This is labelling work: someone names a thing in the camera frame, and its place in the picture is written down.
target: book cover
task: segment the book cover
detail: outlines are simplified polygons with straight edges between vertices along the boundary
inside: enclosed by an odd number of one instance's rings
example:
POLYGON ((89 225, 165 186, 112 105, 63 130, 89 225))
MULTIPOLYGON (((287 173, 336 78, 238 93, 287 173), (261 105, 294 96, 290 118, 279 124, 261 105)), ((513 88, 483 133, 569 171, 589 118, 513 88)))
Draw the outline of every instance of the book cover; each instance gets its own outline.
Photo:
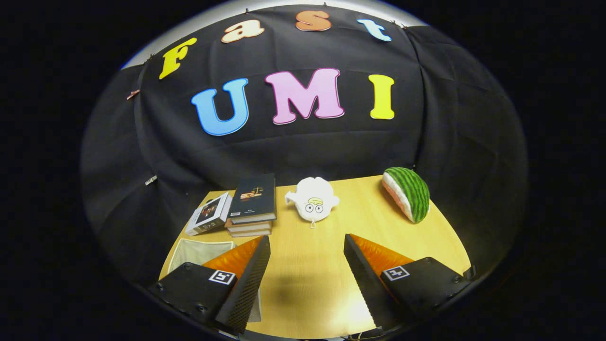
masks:
POLYGON ((276 219, 274 174, 241 179, 231 204, 229 218, 234 225, 276 219))
POLYGON ((263 230, 255 230, 255 231, 247 231, 247 232, 238 232, 238 233, 231 233, 230 235, 234 238, 236 237, 252 237, 255 235, 270 235, 271 234, 271 230, 270 229, 263 229, 263 230))
POLYGON ((191 215, 185 233, 196 235, 225 225, 231 203, 231 195, 229 195, 229 192, 225 192, 197 208, 191 215))
POLYGON ((271 220, 234 225, 231 222, 231 219, 228 218, 227 221, 225 222, 225 227, 229 230, 229 232, 234 232, 234 233, 271 229, 271 220))

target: black book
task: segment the black book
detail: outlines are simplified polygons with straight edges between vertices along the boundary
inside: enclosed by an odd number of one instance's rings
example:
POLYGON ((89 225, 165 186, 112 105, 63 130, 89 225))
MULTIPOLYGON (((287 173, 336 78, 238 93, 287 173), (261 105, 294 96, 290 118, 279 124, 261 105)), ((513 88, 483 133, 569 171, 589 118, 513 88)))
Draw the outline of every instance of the black book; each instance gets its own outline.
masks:
POLYGON ((276 219, 276 178, 265 174, 241 179, 231 203, 233 224, 276 219))

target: green watermelon rind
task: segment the green watermelon rind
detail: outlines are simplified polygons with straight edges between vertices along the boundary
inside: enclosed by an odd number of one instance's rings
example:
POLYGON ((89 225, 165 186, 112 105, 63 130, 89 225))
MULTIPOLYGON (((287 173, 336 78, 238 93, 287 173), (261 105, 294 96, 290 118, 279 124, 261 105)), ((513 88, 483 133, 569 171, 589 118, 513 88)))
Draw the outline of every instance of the green watermelon rind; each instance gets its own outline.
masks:
POLYGON ((401 189, 405 198, 400 198, 403 203, 410 205, 413 223, 422 221, 429 212, 429 188, 427 183, 413 170, 403 167, 390 167, 385 170, 401 189))

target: light blue letter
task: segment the light blue letter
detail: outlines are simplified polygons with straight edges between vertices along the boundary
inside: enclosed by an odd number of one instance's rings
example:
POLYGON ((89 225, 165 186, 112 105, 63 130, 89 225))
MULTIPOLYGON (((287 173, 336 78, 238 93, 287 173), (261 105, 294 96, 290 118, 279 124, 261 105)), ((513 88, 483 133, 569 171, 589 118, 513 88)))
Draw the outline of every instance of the light blue letter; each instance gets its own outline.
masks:
POLYGON ((248 121, 248 103, 244 86, 248 84, 246 78, 238 78, 223 85, 223 90, 229 92, 233 106, 233 117, 227 121, 221 121, 217 116, 215 101, 213 98, 217 90, 204 90, 191 98, 191 103, 198 110, 198 118, 202 129, 210 135, 222 136, 236 132, 248 121))
POLYGON ((381 32, 381 30, 385 29, 383 26, 380 26, 370 19, 359 19, 358 22, 363 24, 373 37, 383 41, 391 41, 390 36, 386 36, 381 32))

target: letter m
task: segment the letter m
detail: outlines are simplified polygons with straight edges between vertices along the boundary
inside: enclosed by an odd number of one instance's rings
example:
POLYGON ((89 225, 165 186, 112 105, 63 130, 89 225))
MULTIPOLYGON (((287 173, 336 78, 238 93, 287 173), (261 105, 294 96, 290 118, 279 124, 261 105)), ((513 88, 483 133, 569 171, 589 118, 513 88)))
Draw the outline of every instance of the letter m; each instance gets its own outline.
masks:
POLYGON ((290 101, 305 119, 311 115, 313 104, 318 99, 318 109, 315 112, 318 118, 335 118, 343 116, 345 111, 339 105, 337 93, 337 69, 318 69, 311 76, 307 88, 288 72, 276 72, 265 77, 265 81, 273 86, 276 97, 275 124, 287 124, 297 119, 295 113, 290 111, 290 101))

